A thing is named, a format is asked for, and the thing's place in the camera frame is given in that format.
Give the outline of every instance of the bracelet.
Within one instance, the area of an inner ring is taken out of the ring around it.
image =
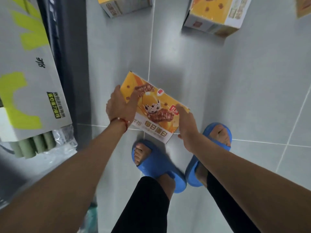
[[[115,121],[115,120],[119,120],[119,121],[123,121],[124,123],[125,123],[125,127],[126,127],[126,130],[125,130],[125,132],[127,131],[127,128],[128,128],[128,124],[130,123],[130,121],[127,121],[127,120],[125,120],[125,119],[123,119],[123,118],[113,118],[112,120],[110,120],[110,123],[112,123],[113,121]]]

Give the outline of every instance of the yellow and white box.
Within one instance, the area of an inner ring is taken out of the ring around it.
[[[311,13],[311,0],[296,0],[297,17],[303,17]]]
[[[251,0],[191,0],[184,26],[220,37],[240,29]]]
[[[121,86],[126,102],[134,90],[138,91],[139,100],[132,124],[166,144],[179,126],[176,105],[181,103],[167,95],[164,90],[129,72]]]
[[[98,0],[110,18],[152,6],[153,0]]]
[[[37,0],[0,0],[0,141],[71,124]]]

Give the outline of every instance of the blue slide sandal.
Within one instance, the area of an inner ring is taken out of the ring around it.
[[[209,137],[209,135],[210,135],[211,131],[214,129],[214,127],[216,125],[219,125],[219,124],[221,124],[221,123],[211,123],[210,125],[208,125],[206,127],[206,129],[204,130],[203,135],[206,136],[208,139],[210,139],[215,144],[219,145],[220,147],[230,151],[231,147],[226,146],[225,144],[222,144],[219,141],[216,141],[216,140]],[[223,126],[224,126],[224,128],[227,129],[228,135],[230,137],[230,142],[232,142],[231,131],[225,125],[223,125]],[[194,187],[199,187],[199,186],[203,185],[202,183],[199,182],[199,180],[195,176],[195,171],[196,171],[198,164],[199,164],[199,160],[197,159],[196,156],[193,155],[193,157],[192,157],[192,159],[191,159],[191,161],[188,164],[188,167],[186,169],[186,180],[189,183],[189,185],[194,186]]]
[[[163,154],[159,148],[148,140],[139,140],[134,143],[132,147],[132,160],[134,162],[135,148],[138,143],[142,143],[151,149],[149,156],[137,166],[145,176],[157,178],[167,173],[171,178],[175,180],[176,188],[174,193],[181,193],[185,190],[187,182],[185,175],[169,160],[169,158]]]

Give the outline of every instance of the yellow box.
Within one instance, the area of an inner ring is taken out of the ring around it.
[[[191,0],[184,26],[227,37],[242,26],[251,0]]]
[[[110,18],[152,6],[153,0],[98,0]]]
[[[296,0],[297,17],[303,17],[311,13],[311,0]]]
[[[129,72],[121,86],[126,102],[134,90],[138,91],[139,100],[132,124],[166,144],[179,126],[176,104],[182,104],[167,95],[164,90]]]

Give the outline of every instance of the pant leg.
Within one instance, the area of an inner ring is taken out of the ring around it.
[[[208,172],[207,175],[207,189],[234,233],[260,232],[251,219],[210,172]]]
[[[169,199],[152,177],[142,177],[112,233],[166,233]]]

